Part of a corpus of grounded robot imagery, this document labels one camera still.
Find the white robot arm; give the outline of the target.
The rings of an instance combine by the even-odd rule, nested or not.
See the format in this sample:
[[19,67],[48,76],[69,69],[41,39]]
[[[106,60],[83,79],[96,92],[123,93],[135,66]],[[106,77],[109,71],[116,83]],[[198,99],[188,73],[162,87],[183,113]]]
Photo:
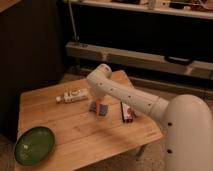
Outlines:
[[201,98],[185,94],[168,101],[112,81],[111,75],[101,64],[87,76],[93,94],[110,95],[162,124],[165,171],[213,171],[213,114]]

